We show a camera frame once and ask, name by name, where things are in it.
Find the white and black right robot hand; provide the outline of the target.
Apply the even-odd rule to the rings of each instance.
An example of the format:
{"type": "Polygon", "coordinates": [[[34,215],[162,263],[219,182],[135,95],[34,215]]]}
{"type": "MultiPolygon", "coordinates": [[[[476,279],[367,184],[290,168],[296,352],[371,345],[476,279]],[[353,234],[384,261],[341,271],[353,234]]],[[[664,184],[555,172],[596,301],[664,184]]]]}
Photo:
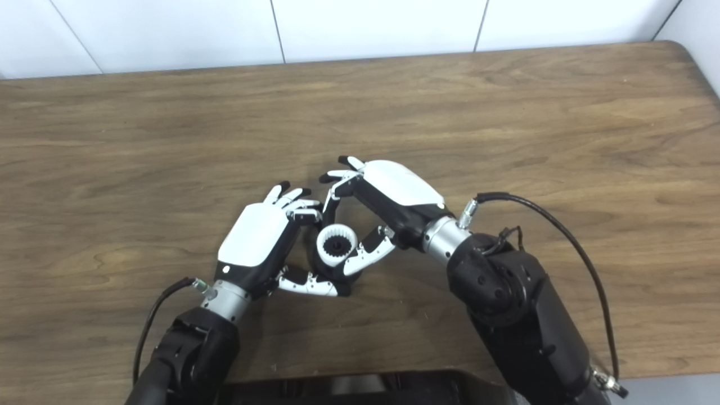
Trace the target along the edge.
{"type": "Polygon", "coordinates": [[[347,169],[331,170],[319,177],[330,184],[322,209],[322,224],[331,225],[339,203],[354,197],[383,222],[349,253],[334,273],[352,278],[395,248],[427,252],[430,228],[452,218],[443,196],[403,164],[389,160],[363,162],[353,156],[339,156],[347,169]]]}

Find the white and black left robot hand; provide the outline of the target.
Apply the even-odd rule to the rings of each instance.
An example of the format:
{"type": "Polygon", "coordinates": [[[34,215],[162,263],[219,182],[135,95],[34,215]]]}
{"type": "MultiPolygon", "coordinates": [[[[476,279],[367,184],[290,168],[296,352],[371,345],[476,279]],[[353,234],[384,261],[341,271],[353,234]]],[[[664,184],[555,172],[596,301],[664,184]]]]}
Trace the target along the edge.
{"type": "Polygon", "coordinates": [[[217,282],[241,288],[255,302],[277,289],[342,297],[346,286],[286,262],[303,228],[321,223],[321,202],[308,188],[290,189],[283,181],[260,202],[245,206],[218,250],[217,282]]]}

